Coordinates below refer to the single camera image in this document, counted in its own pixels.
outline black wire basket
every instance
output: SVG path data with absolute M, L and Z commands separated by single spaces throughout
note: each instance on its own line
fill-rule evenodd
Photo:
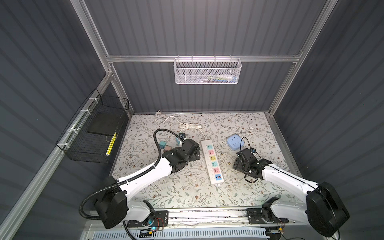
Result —
M 59 143 L 60 137 L 56 145 L 74 161 L 114 161 L 129 121 L 128 110 L 128 99 L 99 94 L 87 110 L 80 110 L 81 119 L 68 129 L 74 115 L 61 135 L 70 131 L 67 141 Z

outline blue power socket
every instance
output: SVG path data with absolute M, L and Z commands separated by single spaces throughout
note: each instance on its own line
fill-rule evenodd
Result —
M 244 145 L 244 141 L 241 141 L 241 137 L 239 135 L 233 135 L 227 139 L 227 144 L 232 150 L 236 151 L 242 148 L 242 146 Z

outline white power cord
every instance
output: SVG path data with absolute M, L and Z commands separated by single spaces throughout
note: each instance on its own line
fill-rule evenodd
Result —
M 174 119 L 176 119 L 176 121 L 179 122 L 179 128 L 181 129 L 180 132 L 183 132 L 184 130 L 186 130 L 188 128 L 198 129 L 198 130 L 200 130 L 201 134 L 203 135 L 204 140 L 206 140 L 205 135 L 203 133 L 203 126 L 201 124 L 188 123 L 188 122 L 180 122 L 175 116 L 169 116 L 165 120 L 161 120 L 162 122 L 158 122 L 157 119 L 156 119 L 156 115 L 159 115 L 159 114 L 161 114 L 161 111 L 157 111 L 156 114 L 155 114 L 155 121 L 156 121 L 157 124 L 164 124 L 164 123 L 167 122 L 168 119 L 174 118 Z
M 240 137 L 243 138 L 243 137 L 246 137 L 248 135 L 250 135 L 251 133 L 253 133 L 255 131 L 255 129 L 253 127 L 249 127 L 245 130 L 245 132 L 242 132 L 240 133 Z

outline floral tablecloth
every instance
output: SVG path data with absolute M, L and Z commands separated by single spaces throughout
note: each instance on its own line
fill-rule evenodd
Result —
M 157 120 L 169 115 L 157 115 Z M 253 148 L 261 157 L 288 170 L 276 139 L 264 113 L 213 113 L 213 114 L 176 114 L 180 122 L 202 124 L 204 135 L 211 139 L 223 172 L 224 183 L 218 187 L 210 184 L 207 167 L 201 159 L 190 162 L 180 172 L 164 177 L 140 191 L 135 198 L 148 200 L 154 208 L 186 207 L 233 207 L 261 205 L 274 196 L 283 200 L 298 201 L 291 193 L 281 187 L 258 180 L 251 184 L 244 180 L 244 174 L 233 170 L 236 151 L 227 145 L 227 138 L 253 127 L 255 132 L 247 136 Z M 147 166 L 157 159 L 158 152 L 153 140 L 153 132 L 166 128 L 179 132 L 179 123 L 170 119 L 165 124 L 157 124 L 155 115 L 134 115 L 128 127 L 113 176 L 123 177 Z M 197 129 L 186 130 L 188 138 L 197 143 L 203 136 Z M 171 147 L 177 146 L 175 137 L 167 132 L 159 132 L 158 140 L 164 140 Z

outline yellow marker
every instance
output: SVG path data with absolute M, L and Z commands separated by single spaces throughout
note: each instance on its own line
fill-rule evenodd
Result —
M 111 142 L 109 143 L 109 147 L 108 147 L 107 154 L 106 154 L 107 156 L 109 156 L 111 154 L 112 147 L 113 147 L 115 140 L 116 140 L 116 133 L 113 135 Z

